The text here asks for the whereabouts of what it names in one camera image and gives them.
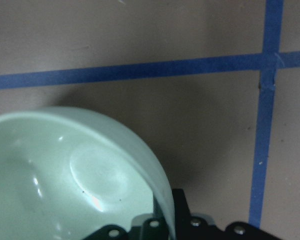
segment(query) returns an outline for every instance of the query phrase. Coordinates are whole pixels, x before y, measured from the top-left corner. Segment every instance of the blue painter's tape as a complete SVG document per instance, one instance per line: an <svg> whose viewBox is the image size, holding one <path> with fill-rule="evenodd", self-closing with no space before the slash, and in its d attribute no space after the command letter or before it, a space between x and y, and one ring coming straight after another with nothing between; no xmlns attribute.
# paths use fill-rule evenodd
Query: blue painter's tape
<svg viewBox="0 0 300 240"><path fill-rule="evenodd" d="M262 53L266 64L261 70L260 94L256 123L254 162L250 196L249 223L260 227L264 202L272 115L275 98L275 79L280 61L280 34L283 0L267 0L265 8Z"/></svg>
<svg viewBox="0 0 300 240"><path fill-rule="evenodd" d="M262 49L264 54L279 52L283 9L283 0L266 1Z"/></svg>
<svg viewBox="0 0 300 240"><path fill-rule="evenodd" d="M247 54L0 75L0 89L259 70L262 54Z"/></svg>
<svg viewBox="0 0 300 240"><path fill-rule="evenodd" d="M300 51L279 53L279 68L300 68Z"/></svg>
<svg viewBox="0 0 300 240"><path fill-rule="evenodd" d="M262 218L271 124L275 98L275 86L271 83L274 83L275 77L275 68L266 69L261 72L261 89L259 94L258 115L256 122L255 151L249 210L249 223L257 228L260 227Z"/></svg>

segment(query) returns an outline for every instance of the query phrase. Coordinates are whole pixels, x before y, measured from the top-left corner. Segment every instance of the screw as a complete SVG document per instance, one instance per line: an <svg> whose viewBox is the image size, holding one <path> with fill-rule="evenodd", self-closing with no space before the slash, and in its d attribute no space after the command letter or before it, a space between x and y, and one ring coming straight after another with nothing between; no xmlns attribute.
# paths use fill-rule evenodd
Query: screw
<svg viewBox="0 0 300 240"><path fill-rule="evenodd" d="M201 225L201 221L198 218L192 218L190 224L194 227L199 227Z"/></svg>
<svg viewBox="0 0 300 240"><path fill-rule="evenodd" d="M149 225L152 228L156 228L159 226L159 222L157 220L152 220L151 222L149 222Z"/></svg>
<svg viewBox="0 0 300 240"><path fill-rule="evenodd" d="M119 233L120 232L117 229L113 229L108 232L108 235L110 238L115 238L119 236Z"/></svg>
<svg viewBox="0 0 300 240"><path fill-rule="evenodd" d="M239 235L243 235L246 233L246 230L242 226L235 226L233 231Z"/></svg>

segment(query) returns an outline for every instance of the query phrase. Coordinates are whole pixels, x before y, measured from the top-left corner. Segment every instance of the blue tape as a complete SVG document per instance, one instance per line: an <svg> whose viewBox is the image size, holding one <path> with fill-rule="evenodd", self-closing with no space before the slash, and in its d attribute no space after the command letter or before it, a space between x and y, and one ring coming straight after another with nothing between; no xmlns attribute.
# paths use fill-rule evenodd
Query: blue tape
<svg viewBox="0 0 300 240"><path fill-rule="evenodd" d="M279 68L300 68L300 51L279 53Z"/></svg>
<svg viewBox="0 0 300 240"><path fill-rule="evenodd" d="M266 184L277 68L283 67L279 55L283 0L267 0L263 49L266 65L261 70L258 115L250 196L249 223L260 227Z"/></svg>
<svg viewBox="0 0 300 240"><path fill-rule="evenodd" d="M259 70L261 54L0 75L0 89Z"/></svg>

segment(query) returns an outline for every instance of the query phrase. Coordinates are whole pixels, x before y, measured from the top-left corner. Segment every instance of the metal bracket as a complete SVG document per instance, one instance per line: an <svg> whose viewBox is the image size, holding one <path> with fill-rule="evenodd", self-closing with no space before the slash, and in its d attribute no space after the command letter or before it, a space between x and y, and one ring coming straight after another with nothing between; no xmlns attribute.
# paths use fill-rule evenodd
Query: metal bracket
<svg viewBox="0 0 300 240"><path fill-rule="evenodd" d="M185 193L182 189L172 190L175 208L176 240L279 240L250 224L234 222L225 231L206 220L191 215ZM147 219L142 226L133 226L126 232L117 225L106 225L84 240L168 240L169 231L161 214Z"/></svg>

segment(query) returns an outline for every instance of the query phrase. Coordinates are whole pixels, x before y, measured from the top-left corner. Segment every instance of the bowl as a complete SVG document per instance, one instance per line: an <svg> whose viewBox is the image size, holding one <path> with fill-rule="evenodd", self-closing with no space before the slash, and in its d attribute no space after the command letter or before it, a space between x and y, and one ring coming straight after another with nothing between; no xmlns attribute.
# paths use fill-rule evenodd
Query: bowl
<svg viewBox="0 0 300 240"><path fill-rule="evenodd" d="M162 166L114 119L74 107L0 116L0 240L80 240L108 224L129 231L153 198L174 238Z"/></svg>

